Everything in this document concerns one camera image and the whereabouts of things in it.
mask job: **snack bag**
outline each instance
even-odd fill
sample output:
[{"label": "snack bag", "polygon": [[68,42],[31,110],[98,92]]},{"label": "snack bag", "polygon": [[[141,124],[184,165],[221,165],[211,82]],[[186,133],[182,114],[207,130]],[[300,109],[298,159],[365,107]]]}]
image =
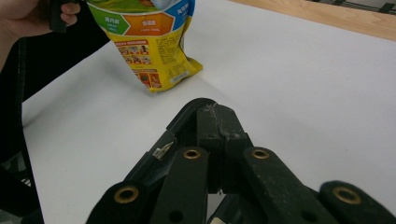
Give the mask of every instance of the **snack bag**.
[{"label": "snack bag", "polygon": [[166,91],[202,65],[183,51],[194,0],[90,0],[88,6],[136,76],[152,91]]}]

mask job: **plastic package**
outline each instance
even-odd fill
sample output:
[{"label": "plastic package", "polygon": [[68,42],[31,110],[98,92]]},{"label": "plastic package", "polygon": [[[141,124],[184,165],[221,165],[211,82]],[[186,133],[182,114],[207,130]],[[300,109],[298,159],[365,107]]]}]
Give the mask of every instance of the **plastic package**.
[{"label": "plastic package", "polygon": [[88,5],[150,91],[169,90],[202,70],[183,50],[194,0],[91,0]]}]

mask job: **white table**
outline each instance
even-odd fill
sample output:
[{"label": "white table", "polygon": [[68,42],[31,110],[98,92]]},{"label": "white table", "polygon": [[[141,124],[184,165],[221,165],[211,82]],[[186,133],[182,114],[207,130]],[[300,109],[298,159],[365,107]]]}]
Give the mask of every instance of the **white table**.
[{"label": "white table", "polygon": [[198,0],[185,51],[204,70],[170,91],[149,93],[108,43],[24,103],[46,223],[84,223],[197,97],[235,110],[308,187],[344,180],[396,214],[396,42]]}]

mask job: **finger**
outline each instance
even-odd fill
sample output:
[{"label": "finger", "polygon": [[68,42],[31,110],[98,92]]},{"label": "finger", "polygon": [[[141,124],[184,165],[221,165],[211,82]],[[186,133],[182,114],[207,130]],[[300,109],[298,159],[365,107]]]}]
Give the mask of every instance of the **finger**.
[{"label": "finger", "polygon": [[73,15],[81,11],[79,3],[65,3],[61,6],[61,10],[64,14]]},{"label": "finger", "polygon": [[73,25],[73,24],[75,24],[75,23],[77,22],[77,16],[74,15],[74,14],[69,15],[69,14],[62,13],[62,14],[61,14],[61,18],[62,18],[62,20],[63,20],[64,22],[66,22],[66,24],[67,24],[68,26],[69,26],[69,25]]}]

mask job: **black plastic part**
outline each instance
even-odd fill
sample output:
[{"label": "black plastic part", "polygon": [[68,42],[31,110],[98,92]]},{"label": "black plastic part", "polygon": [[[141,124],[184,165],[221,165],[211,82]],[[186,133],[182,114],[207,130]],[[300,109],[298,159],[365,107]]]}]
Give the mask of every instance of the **black plastic part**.
[{"label": "black plastic part", "polygon": [[[119,190],[128,188],[137,189],[136,198],[128,203],[119,203],[115,200]],[[126,224],[126,223],[148,223],[150,207],[155,203],[150,198],[150,189],[136,182],[121,182],[114,185],[104,194],[99,203],[93,208],[87,224]]]},{"label": "black plastic part", "polygon": [[174,157],[163,183],[150,224],[203,224],[207,207],[208,155],[186,147]]},{"label": "black plastic part", "polygon": [[[352,206],[334,199],[331,184],[320,193],[304,186],[274,152],[253,146],[233,110],[210,99],[186,104],[166,129],[124,181],[106,192],[88,224],[203,224],[207,193],[219,190],[228,195],[209,224],[396,224],[353,186],[335,182],[360,195],[362,203]],[[117,203],[116,192],[131,186],[139,197]]]},{"label": "black plastic part", "polygon": [[271,150],[247,148],[241,166],[269,224],[338,223]]},{"label": "black plastic part", "polygon": [[49,28],[56,33],[66,33],[66,22],[61,19],[61,5],[64,1],[50,0],[49,2]]},{"label": "black plastic part", "polygon": [[384,6],[382,6],[382,7],[378,10],[378,12],[388,14],[388,13],[390,13],[390,11],[391,11],[394,7],[395,7],[395,4],[386,3]]},{"label": "black plastic part", "polygon": [[190,122],[196,122],[195,112],[198,108],[204,105],[213,105],[215,103],[215,101],[207,98],[197,98],[189,101],[183,106],[183,108],[181,108],[175,118],[172,119],[172,121],[166,127],[166,130],[175,134],[182,132]]},{"label": "black plastic part", "polygon": [[342,181],[323,184],[318,198],[343,224],[396,223],[396,217],[384,206],[363,190]]}]

